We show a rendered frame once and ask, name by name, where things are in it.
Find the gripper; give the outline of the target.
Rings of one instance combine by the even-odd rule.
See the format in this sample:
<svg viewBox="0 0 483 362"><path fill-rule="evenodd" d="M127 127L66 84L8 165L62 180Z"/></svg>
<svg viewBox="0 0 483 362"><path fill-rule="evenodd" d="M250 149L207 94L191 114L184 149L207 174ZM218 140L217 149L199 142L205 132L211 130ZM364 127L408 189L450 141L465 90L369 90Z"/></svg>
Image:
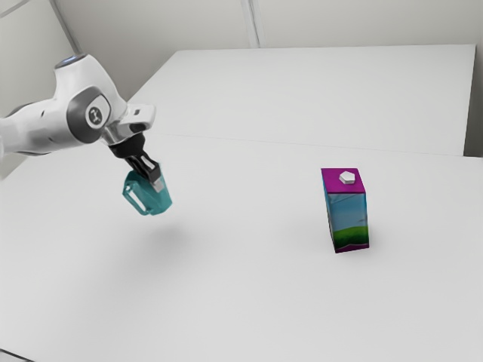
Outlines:
<svg viewBox="0 0 483 362"><path fill-rule="evenodd" d="M109 146L115 157L126 160L128 164L149 182L156 192L164 189L162 171L159 163L152 160L143 147L146 142L143 134L135 134L123 142Z"/></svg>

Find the teal faceted mug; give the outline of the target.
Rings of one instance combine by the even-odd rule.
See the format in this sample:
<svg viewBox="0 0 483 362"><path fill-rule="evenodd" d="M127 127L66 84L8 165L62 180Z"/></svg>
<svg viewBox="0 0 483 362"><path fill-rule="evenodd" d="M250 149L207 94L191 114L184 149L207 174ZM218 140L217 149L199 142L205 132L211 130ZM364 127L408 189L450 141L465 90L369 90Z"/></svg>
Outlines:
<svg viewBox="0 0 483 362"><path fill-rule="evenodd" d="M130 171L125 178L122 191L125 200L143 216L164 213L172 205L168 187L158 164L150 176L154 176L153 183L137 171Z"/></svg>

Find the purple landscape print carton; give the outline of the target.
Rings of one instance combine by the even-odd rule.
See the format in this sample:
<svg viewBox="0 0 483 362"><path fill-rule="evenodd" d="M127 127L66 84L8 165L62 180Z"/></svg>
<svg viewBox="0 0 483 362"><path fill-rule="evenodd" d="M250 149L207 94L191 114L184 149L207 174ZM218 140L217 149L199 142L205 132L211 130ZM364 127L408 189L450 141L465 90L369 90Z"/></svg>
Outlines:
<svg viewBox="0 0 483 362"><path fill-rule="evenodd" d="M356 168L322 168L328 225L335 253L370 247L367 195Z"/></svg>

